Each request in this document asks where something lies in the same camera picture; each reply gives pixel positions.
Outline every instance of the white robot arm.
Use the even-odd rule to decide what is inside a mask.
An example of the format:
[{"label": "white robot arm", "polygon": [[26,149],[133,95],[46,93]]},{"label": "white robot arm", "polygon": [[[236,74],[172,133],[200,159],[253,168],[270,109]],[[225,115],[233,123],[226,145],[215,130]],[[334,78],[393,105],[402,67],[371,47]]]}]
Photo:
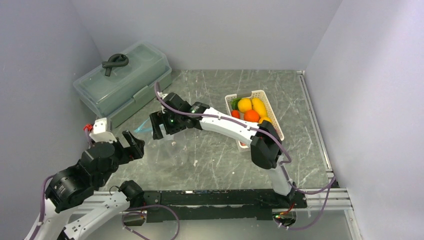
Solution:
[{"label": "white robot arm", "polygon": [[96,120],[90,131],[94,145],[82,153],[76,165],[52,176],[42,198],[43,217],[38,216],[25,240],[84,240],[116,214],[144,202],[142,188],[132,180],[125,181],[113,195],[97,197],[101,206],[69,223],[78,206],[103,187],[119,165],[144,155],[142,140],[124,131],[130,145],[124,148],[110,130],[106,118]]},{"label": "white robot arm", "polygon": [[186,128],[196,128],[217,132],[245,143],[250,147],[253,163],[268,174],[273,190],[291,203],[295,193],[292,187],[294,183],[291,179],[288,180],[288,175],[284,173],[283,156],[276,143],[279,141],[278,135],[270,122],[264,121],[258,124],[240,120],[201,102],[190,105],[173,92],[159,93],[159,96],[161,96],[159,101],[164,107],[150,114],[153,139],[163,138],[159,127],[163,125],[166,133],[171,135]]}]

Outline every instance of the white plastic basket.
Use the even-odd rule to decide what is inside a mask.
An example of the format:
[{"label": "white plastic basket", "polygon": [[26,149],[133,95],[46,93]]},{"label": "white plastic basket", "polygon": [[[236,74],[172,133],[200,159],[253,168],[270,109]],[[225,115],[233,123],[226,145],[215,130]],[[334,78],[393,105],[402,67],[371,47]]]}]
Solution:
[{"label": "white plastic basket", "polygon": [[[272,125],[274,126],[275,130],[277,131],[277,134],[279,136],[279,138],[281,139],[281,141],[284,140],[284,135],[283,135],[283,131],[281,131],[281,127],[277,121],[276,115],[274,114],[273,108],[270,105],[270,102],[268,101],[267,95],[265,94],[265,92],[263,90],[255,90],[252,91],[251,93],[246,93],[246,94],[230,94],[230,95],[226,95],[225,96],[225,102],[226,102],[226,110],[228,112],[228,115],[231,115],[231,111],[233,110],[231,107],[231,101],[233,99],[237,99],[237,98],[258,98],[260,99],[263,104],[265,104],[266,107],[266,113],[268,115],[268,118],[271,119],[272,121]],[[243,113],[240,112],[240,118],[243,119]],[[242,143],[240,141],[236,141],[237,143],[237,147],[238,150],[240,152],[244,152],[244,151],[248,151],[249,147],[246,145],[242,145]]]}]

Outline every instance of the metal table surface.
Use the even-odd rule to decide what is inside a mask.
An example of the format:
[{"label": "metal table surface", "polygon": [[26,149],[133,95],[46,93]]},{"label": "metal table surface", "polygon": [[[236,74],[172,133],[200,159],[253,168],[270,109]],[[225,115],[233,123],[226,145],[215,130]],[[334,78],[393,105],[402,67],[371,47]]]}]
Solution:
[{"label": "metal table surface", "polygon": [[[323,187],[326,161],[320,151],[304,89],[293,70],[175,70],[164,93],[175,92],[193,104],[203,102],[226,113],[224,97],[264,90],[284,134],[283,145],[293,159],[286,165],[301,188]],[[113,130],[134,131],[160,110],[152,100]],[[134,180],[144,190],[207,190],[271,188],[267,174],[239,152],[235,140],[218,133],[187,129],[173,139],[153,140],[151,132],[136,133],[146,142],[145,155],[119,167],[102,190]]]}]

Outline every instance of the gray wall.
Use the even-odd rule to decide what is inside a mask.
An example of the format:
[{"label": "gray wall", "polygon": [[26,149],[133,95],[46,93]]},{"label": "gray wall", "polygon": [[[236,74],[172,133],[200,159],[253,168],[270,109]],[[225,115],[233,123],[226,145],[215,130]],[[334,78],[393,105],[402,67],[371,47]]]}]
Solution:
[{"label": "gray wall", "polygon": [[176,69],[304,70],[342,0],[72,0],[103,59],[138,40]]},{"label": "gray wall", "polygon": [[0,239],[24,239],[45,177],[77,162],[95,116],[72,82],[100,55],[68,0],[0,3]]},{"label": "gray wall", "polygon": [[344,0],[307,69],[364,239],[424,239],[424,2]]}]

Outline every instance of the tomato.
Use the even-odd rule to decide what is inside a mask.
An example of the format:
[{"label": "tomato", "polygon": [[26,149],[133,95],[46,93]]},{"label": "tomato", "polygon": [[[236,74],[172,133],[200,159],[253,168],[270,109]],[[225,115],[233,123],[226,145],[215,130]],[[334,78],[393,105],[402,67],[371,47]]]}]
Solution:
[{"label": "tomato", "polygon": [[239,113],[239,111],[237,111],[237,110],[232,110],[232,111],[231,111],[231,116],[232,116],[233,118],[240,119],[240,113]]}]

